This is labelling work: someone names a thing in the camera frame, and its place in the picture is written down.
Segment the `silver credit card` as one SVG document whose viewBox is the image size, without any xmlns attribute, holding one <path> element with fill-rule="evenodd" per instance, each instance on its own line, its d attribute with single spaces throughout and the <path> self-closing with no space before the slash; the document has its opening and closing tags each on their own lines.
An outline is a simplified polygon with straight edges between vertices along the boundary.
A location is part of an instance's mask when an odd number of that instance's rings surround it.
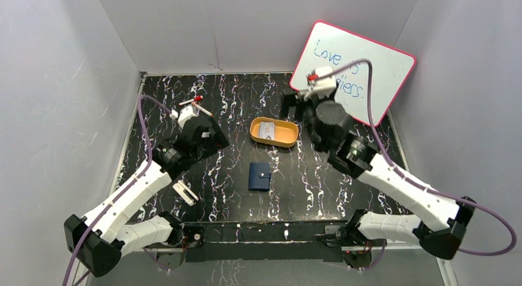
<svg viewBox="0 0 522 286">
<path fill-rule="evenodd" d="M 274 122 L 261 122 L 259 127 L 259 138 L 274 140 L 275 130 L 276 128 Z"/>
</svg>

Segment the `blue leather card holder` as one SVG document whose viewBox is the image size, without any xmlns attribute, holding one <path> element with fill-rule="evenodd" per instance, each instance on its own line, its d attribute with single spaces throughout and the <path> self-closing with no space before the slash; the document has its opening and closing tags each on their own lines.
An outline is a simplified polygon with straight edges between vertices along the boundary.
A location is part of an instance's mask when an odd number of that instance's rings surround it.
<svg viewBox="0 0 522 286">
<path fill-rule="evenodd" d="M 269 192 L 271 168 L 268 162 L 251 162 L 249 166 L 248 190 Z"/>
</svg>

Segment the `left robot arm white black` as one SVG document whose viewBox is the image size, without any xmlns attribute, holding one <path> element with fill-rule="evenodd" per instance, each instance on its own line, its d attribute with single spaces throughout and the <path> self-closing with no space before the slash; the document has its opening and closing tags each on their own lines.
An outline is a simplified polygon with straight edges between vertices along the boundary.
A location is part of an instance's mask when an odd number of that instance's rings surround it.
<svg viewBox="0 0 522 286">
<path fill-rule="evenodd" d="M 226 148 L 229 142 L 211 116 L 194 115 L 180 121 L 181 133 L 152 150 L 149 160 L 96 208 L 64 223 L 68 249 L 95 277 L 108 274 L 120 259 L 151 244 L 176 247 L 187 241 L 183 222 L 169 212 L 128 224 L 139 208 L 163 188 L 173 188 L 188 204 L 196 194 L 178 177 L 194 164 Z"/>
</svg>

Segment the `orange oval tray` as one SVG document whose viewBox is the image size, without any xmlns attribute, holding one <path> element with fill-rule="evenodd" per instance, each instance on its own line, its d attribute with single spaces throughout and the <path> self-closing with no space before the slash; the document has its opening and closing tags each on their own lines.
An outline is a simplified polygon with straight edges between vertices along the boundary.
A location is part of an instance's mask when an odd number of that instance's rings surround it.
<svg viewBox="0 0 522 286">
<path fill-rule="evenodd" d="M 249 133 L 257 143 L 291 148 L 297 142 L 299 128 L 292 122 L 257 117 L 251 122 Z"/>
</svg>

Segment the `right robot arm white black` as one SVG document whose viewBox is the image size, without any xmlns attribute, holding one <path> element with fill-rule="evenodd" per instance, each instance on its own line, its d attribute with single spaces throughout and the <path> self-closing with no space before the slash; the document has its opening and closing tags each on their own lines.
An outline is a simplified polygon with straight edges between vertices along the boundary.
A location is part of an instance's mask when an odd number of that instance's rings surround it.
<svg viewBox="0 0 522 286">
<path fill-rule="evenodd" d="M 467 204 L 470 198 L 447 199 L 435 195 L 433 188 L 415 187 L 414 176 L 387 162 L 375 144 L 351 130 L 353 119 L 330 95 L 305 100 L 301 92 L 285 91 L 280 117 L 286 118 L 291 107 L 295 119 L 304 123 L 315 151 L 326 153 L 334 169 L 378 189 L 410 211 L 408 215 L 384 215 L 357 210 L 344 228 L 325 234 L 326 244 L 363 245 L 369 240 L 390 239 L 419 245 L 444 260 L 453 259 L 475 210 Z"/>
</svg>

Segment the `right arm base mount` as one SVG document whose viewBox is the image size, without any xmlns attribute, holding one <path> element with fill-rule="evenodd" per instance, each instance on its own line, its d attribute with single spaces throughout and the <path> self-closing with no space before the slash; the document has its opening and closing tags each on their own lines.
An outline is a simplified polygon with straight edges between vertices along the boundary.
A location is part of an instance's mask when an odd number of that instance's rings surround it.
<svg viewBox="0 0 522 286">
<path fill-rule="evenodd" d="M 344 263 L 349 269 L 359 272 L 367 271 L 377 265 L 382 259 L 388 242 L 384 239 L 370 240 L 364 237 L 355 227 L 349 225 L 327 225 L 324 233 L 317 235 L 316 240 L 327 247 L 349 247 L 342 250 Z M 380 245 L 380 253 L 373 260 L 372 250 L 375 245 Z"/>
</svg>

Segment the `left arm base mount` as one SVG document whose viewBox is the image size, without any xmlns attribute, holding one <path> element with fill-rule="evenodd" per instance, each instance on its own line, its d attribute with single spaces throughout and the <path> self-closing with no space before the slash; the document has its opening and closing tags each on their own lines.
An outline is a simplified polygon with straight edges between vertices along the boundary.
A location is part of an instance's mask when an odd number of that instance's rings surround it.
<svg viewBox="0 0 522 286">
<path fill-rule="evenodd" d="M 159 271 L 168 274 L 185 262 L 189 249 L 204 246 L 205 229 L 202 226 L 186 226 L 173 230 L 173 234 L 161 245 L 142 249 L 158 265 Z"/>
</svg>

